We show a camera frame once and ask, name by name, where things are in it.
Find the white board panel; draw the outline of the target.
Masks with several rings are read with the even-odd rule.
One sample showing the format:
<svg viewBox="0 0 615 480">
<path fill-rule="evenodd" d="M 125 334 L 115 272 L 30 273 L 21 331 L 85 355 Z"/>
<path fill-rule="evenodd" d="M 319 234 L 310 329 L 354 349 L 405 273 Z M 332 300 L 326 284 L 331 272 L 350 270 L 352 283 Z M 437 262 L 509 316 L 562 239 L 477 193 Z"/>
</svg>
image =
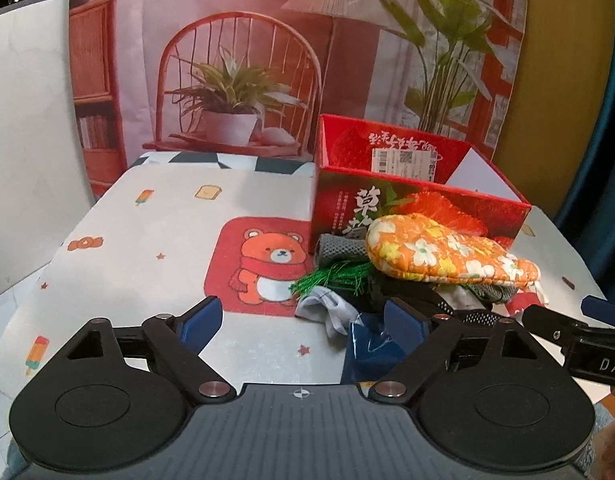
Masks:
<svg viewBox="0 0 615 480">
<path fill-rule="evenodd" d="M 0 295 L 45 266 L 91 208 L 76 134 L 69 0 L 0 11 Z"/>
</svg>

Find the grey mesh cloth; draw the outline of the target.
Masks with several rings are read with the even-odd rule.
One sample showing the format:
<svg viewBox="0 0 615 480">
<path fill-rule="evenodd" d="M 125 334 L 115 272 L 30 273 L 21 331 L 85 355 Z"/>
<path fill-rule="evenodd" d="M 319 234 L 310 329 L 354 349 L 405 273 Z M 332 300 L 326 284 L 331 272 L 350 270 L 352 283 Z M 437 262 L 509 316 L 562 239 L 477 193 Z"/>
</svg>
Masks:
<svg viewBox="0 0 615 480">
<path fill-rule="evenodd" d="M 324 233 L 318 237 L 314 262 L 317 268 L 344 261 L 367 261 L 364 240 Z"/>
</svg>

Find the black mesh cloth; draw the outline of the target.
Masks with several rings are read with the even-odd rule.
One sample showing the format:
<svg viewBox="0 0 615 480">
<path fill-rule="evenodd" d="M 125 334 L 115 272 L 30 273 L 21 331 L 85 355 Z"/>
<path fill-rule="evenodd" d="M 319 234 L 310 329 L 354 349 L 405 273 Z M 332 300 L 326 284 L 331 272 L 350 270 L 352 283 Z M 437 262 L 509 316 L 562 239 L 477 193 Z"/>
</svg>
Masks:
<svg viewBox="0 0 615 480">
<path fill-rule="evenodd" d="M 390 292 L 389 297 L 399 299 L 409 312 L 424 318 L 446 314 L 465 323 L 493 326 L 500 318 L 505 318 L 505 314 L 493 311 L 495 304 L 507 304 L 517 291 L 516 287 L 503 285 L 405 282 Z"/>
</svg>

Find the green tasseled fabric piece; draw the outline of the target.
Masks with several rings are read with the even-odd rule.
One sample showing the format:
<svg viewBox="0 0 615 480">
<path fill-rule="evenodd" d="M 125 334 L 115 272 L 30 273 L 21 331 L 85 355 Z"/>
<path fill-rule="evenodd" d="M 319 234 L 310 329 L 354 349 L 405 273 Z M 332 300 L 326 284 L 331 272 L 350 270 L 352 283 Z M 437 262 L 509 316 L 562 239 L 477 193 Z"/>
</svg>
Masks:
<svg viewBox="0 0 615 480">
<path fill-rule="evenodd" d="M 306 296 L 314 287 L 325 287 L 333 292 L 364 294 L 368 287 L 373 265 L 369 262 L 341 261 L 309 272 L 290 286 L 296 297 Z"/>
</svg>

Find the red strawberry cardboard box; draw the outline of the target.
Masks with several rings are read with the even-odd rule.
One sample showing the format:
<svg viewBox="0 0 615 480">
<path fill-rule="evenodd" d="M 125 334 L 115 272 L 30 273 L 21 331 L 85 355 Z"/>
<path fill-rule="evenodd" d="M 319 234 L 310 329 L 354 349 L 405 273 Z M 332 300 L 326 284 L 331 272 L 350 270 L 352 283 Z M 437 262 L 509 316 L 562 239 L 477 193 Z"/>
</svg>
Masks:
<svg viewBox="0 0 615 480">
<path fill-rule="evenodd" d="M 324 115 L 315 152 L 311 235 L 361 237 L 386 214 L 424 214 L 509 247 L 531 209 L 472 144 L 365 119 Z"/>
</svg>

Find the orange floral oven mitt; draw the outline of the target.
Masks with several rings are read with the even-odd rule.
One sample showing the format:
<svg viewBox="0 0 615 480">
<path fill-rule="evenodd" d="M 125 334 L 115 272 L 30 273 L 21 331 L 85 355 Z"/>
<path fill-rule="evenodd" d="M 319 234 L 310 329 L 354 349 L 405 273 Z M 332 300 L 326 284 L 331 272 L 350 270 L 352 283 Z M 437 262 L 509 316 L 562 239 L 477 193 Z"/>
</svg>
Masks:
<svg viewBox="0 0 615 480">
<path fill-rule="evenodd" d="M 365 246 L 373 266 L 398 280 L 524 288 L 541 279 L 535 263 L 495 240 L 460 234 L 422 214 L 373 220 Z"/>
</svg>

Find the blue cotton pad package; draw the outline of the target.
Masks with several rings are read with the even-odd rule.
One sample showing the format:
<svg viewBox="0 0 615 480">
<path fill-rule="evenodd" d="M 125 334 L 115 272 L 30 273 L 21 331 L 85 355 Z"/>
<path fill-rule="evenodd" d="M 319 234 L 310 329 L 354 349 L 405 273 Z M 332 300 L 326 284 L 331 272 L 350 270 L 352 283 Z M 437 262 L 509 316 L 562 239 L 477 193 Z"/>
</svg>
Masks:
<svg viewBox="0 0 615 480">
<path fill-rule="evenodd" d="M 377 316 L 361 313 L 347 331 L 341 384 L 377 382 L 405 359 L 403 349 L 385 331 Z"/>
</svg>

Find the white grey sock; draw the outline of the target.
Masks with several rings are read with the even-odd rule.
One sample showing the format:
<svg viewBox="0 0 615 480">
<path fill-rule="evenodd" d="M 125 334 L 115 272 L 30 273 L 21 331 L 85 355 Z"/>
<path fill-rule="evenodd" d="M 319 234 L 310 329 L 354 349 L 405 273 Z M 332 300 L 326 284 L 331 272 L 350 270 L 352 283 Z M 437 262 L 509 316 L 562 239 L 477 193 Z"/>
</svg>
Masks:
<svg viewBox="0 0 615 480">
<path fill-rule="evenodd" d="M 358 317 L 358 310 L 333 290 L 314 286 L 299 299 L 294 316 L 323 324 L 327 337 L 335 339 L 347 336 L 350 325 Z"/>
</svg>

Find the living room printed backdrop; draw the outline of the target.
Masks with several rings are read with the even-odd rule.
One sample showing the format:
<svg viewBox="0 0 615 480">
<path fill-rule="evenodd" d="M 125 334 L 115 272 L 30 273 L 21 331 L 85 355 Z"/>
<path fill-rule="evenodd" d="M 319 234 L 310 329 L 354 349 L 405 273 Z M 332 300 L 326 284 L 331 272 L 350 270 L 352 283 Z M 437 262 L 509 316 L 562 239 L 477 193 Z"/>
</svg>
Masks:
<svg viewBox="0 0 615 480">
<path fill-rule="evenodd" d="M 76 128 L 104 194 L 142 151 L 310 160 L 319 116 L 492 155 L 528 0 L 70 0 Z"/>
</svg>

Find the blue curtain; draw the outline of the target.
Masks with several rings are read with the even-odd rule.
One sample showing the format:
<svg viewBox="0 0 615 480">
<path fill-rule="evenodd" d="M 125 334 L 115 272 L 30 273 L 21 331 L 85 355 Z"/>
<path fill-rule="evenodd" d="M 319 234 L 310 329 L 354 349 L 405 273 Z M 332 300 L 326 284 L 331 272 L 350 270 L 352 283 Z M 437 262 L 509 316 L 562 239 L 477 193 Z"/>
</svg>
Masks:
<svg viewBox="0 0 615 480">
<path fill-rule="evenodd" d="M 556 226 L 615 303 L 615 27 L 605 96 Z"/>
</svg>

